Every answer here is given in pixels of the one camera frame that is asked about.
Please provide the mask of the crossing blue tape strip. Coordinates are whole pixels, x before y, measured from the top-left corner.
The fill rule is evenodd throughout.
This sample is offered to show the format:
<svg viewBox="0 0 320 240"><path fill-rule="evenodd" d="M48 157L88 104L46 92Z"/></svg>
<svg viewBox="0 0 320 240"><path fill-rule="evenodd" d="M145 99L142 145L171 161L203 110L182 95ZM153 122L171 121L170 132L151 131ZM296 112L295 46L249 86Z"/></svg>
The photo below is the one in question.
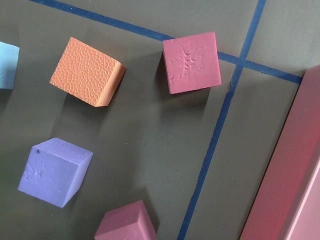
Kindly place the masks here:
<svg viewBox="0 0 320 240"><path fill-rule="evenodd" d="M187 231L189 229L194 211L196 209L196 205L198 202L198 199L200 197L200 193L201 190L203 188L210 164L211 164L211 160L213 158L213 155L215 153L217 144L218 144L218 140L219 137L221 135L225 120L227 118L227 114L231 105L231 101L233 99L233 96L235 94L240 76L242 74L245 62L247 60L248 54L249 54L249 50L251 48L255 33L257 31L264 7L265 7L266 1L265 0L259 0L257 2L257 5L255 7L252 19L250 21L250 25L248 28L248 31L246 33L245 36L245 40L243 42L239 57L236 59L235 61L235 69L233 71L231 80L230 80L230 87L229 90L224 98L216 125L214 127L213 130L213 134L212 134L212 138L210 140L210 143L208 145L208 149L206 152L206 155L204 157L198 178L197 178L197 182L196 182L196 186L194 189L194 192L192 194L192 197L190 198L184 219L182 221L180 230L179 230L179 234L177 236L178 240L184 240L186 235L187 235Z"/></svg>

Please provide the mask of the dark magenta foam cube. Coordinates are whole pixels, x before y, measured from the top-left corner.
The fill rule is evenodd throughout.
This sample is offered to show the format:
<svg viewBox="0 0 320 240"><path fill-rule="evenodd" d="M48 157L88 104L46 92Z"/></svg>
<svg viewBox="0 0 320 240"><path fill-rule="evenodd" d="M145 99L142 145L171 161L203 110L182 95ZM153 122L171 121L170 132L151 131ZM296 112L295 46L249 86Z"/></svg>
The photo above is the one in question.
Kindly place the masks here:
<svg viewBox="0 0 320 240"><path fill-rule="evenodd" d="M95 240L155 240L156 231L142 200L108 211Z"/></svg>

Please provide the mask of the purple foam cube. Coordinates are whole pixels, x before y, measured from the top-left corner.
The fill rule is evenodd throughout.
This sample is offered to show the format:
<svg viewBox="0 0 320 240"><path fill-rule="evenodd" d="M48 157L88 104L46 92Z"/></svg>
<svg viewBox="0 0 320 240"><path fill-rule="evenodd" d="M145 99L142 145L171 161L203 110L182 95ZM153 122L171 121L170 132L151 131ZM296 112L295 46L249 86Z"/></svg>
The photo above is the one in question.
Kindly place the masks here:
<svg viewBox="0 0 320 240"><path fill-rule="evenodd" d="M18 190L63 208L79 190L92 157L91 151L57 137L34 145Z"/></svg>

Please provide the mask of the light blue foam cube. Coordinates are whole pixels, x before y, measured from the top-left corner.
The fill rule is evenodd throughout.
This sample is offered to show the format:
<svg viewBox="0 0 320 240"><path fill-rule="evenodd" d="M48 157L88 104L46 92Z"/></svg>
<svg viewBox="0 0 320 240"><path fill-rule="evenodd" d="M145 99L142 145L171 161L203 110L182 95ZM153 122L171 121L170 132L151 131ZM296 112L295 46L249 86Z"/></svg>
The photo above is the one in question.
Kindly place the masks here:
<svg viewBox="0 0 320 240"><path fill-rule="evenodd" d="M12 90L15 86L20 48L0 42L0 88Z"/></svg>

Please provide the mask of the pink red box edge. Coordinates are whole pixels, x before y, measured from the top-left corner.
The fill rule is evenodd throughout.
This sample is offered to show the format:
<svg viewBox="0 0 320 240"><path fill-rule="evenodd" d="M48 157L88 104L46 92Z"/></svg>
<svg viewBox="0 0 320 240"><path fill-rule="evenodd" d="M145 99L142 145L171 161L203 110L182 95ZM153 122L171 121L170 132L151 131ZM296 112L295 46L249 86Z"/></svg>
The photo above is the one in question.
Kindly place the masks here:
<svg viewBox="0 0 320 240"><path fill-rule="evenodd" d="M297 90L241 233L242 240L320 237L320 68Z"/></svg>

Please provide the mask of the orange foam cube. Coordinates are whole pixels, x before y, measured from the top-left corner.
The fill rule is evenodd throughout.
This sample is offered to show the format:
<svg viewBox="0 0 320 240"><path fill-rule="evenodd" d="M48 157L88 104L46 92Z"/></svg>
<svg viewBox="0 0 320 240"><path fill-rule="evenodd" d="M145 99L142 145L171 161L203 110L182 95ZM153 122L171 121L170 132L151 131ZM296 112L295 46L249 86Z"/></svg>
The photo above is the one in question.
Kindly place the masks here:
<svg viewBox="0 0 320 240"><path fill-rule="evenodd" d="M93 107L106 107L125 72L116 59L71 37L49 83Z"/></svg>

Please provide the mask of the long blue tape strip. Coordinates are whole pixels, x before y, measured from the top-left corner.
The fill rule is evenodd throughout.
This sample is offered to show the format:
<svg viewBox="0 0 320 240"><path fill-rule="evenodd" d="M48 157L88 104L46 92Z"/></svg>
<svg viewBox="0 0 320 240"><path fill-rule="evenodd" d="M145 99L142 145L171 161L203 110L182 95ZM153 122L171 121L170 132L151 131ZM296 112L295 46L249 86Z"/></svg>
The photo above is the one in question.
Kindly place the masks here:
<svg viewBox="0 0 320 240"><path fill-rule="evenodd" d="M134 34L138 34L153 40L165 41L165 40L173 39L172 36L169 36L154 30L150 30L138 25L134 25L125 21L121 21L115 18L104 16L102 14L85 10L85 9L82 9L64 2L60 2L57 0L36 0L35 3L41 4L47 7L51 7L60 11L64 11L70 14L74 14L74 15L77 15L89 20L93 20L99 23L103 23L103 24L106 24L121 30L125 30ZM237 63L241 63L244 68L247 68L259 73L263 73L269 76L273 76L282 80L286 80L295 84L300 84L302 81L301 76L297 76L292 73L288 73L288 72L285 72L276 68L272 68L260 63L256 63L247 59L249 51L251 49L252 42L254 40L256 30L258 29L258 25L259 25L265 4L266 4L265 0L259 0L257 2L256 8L254 10L239 56L234 56L234 55L219 51L218 59L234 65L236 65Z"/></svg>

